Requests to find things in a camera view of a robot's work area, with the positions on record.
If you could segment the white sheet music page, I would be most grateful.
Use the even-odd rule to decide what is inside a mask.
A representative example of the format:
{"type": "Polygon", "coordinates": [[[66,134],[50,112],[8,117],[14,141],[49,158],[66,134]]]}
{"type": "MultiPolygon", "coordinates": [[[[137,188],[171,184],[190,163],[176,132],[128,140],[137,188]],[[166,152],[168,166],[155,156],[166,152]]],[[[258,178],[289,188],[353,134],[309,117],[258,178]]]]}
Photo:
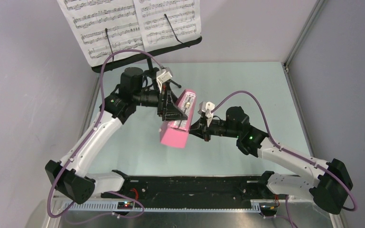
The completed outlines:
{"type": "Polygon", "coordinates": [[[202,36],[199,0],[134,0],[146,52],[202,36]]]}
{"type": "Polygon", "coordinates": [[[132,0],[60,0],[58,4],[91,67],[100,66],[112,53],[121,60],[144,50],[132,0]]]}

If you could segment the black perforated music stand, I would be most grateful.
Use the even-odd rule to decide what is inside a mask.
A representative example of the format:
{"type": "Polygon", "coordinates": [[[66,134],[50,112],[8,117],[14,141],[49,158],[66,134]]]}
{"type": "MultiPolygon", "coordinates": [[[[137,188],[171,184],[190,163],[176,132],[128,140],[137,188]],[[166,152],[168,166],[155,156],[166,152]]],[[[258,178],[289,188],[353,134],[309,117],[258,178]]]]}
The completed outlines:
{"type": "Polygon", "coordinates": [[[151,70],[153,70],[153,62],[155,62],[160,68],[163,67],[162,63],[158,62],[157,59],[155,58],[156,56],[166,54],[169,52],[173,52],[173,51],[183,49],[183,48],[190,48],[191,46],[201,43],[201,41],[202,41],[202,36],[200,36],[197,39],[185,42],[185,43],[180,43],[175,46],[156,49],[156,50],[150,51],[150,52],[145,52],[145,51],[138,50],[138,49],[125,49],[125,50],[115,51],[115,52],[112,52],[111,54],[105,55],[106,58],[104,59],[103,63],[99,64],[98,66],[92,66],[91,69],[95,73],[100,73],[101,77],[103,77],[104,73],[107,71],[112,71],[116,68],[124,67],[129,64],[133,64],[133,63],[136,63],[139,61],[146,60],[149,70],[151,71],[151,70]],[[113,61],[113,58],[115,59],[115,56],[120,55],[121,53],[134,53],[134,55],[132,55],[130,57],[122,58],[117,61],[113,61]]]}

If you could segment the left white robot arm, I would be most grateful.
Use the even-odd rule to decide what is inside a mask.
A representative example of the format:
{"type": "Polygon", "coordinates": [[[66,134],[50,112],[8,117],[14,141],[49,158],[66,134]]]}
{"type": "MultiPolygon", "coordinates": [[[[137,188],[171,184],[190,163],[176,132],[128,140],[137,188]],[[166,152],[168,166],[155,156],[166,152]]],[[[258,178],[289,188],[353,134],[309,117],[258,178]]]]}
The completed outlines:
{"type": "Polygon", "coordinates": [[[120,83],[102,100],[96,118],[82,138],[60,161],[46,164],[45,170],[55,190],[76,204],[108,191],[120,198],[129,196],[131,184],[122,175],[112,171],[89,176],[89,167],[137,106],[155,107],[164,122],[188,120],[188,115],[177,106],[177,97],[170,88],[172,76],[168,67],[146,71],[138,67],[126,68],[120,83]]]}

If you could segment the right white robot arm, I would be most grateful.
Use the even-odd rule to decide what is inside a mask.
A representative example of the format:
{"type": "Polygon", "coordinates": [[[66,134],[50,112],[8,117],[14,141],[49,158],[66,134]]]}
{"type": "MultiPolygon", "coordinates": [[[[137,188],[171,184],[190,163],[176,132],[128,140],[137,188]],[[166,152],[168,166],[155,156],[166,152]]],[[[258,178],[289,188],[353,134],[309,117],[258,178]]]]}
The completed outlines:
{"type": "Polygon", "coordinates": [[[271,161],[296,174],[295,177],[285,177],[273,171],[264,172],[257,185],[262,198],[268,199],[274,194],[293,195],[312,200],[324,211],[335,215],[346,209],[344,204],[353,183],[342,161],[306,158],[280,143],[273,143],[268,133],[250,124],[249,116],[240,106],[230,107],[226,120],[208,121],[206,114],[201,112],[189,133],[206,142],[213,135],[236,138],[236,146],[243,154],[271,161]]]}

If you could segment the pink metronome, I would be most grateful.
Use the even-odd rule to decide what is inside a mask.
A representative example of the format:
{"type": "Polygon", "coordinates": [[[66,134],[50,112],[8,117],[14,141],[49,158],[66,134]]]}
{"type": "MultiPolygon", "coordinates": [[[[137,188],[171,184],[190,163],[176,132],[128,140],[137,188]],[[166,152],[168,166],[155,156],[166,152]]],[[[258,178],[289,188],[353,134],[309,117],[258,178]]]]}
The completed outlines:
{"type": "Polygon", "coordinates": [[[196,93],[185,89],[177,100],[178,108],[187,115],[187,120],[163,122],[159,129],[160,143],[169,147],[182,149],[186,146],[189,130],[196,105],[196,93]]]}

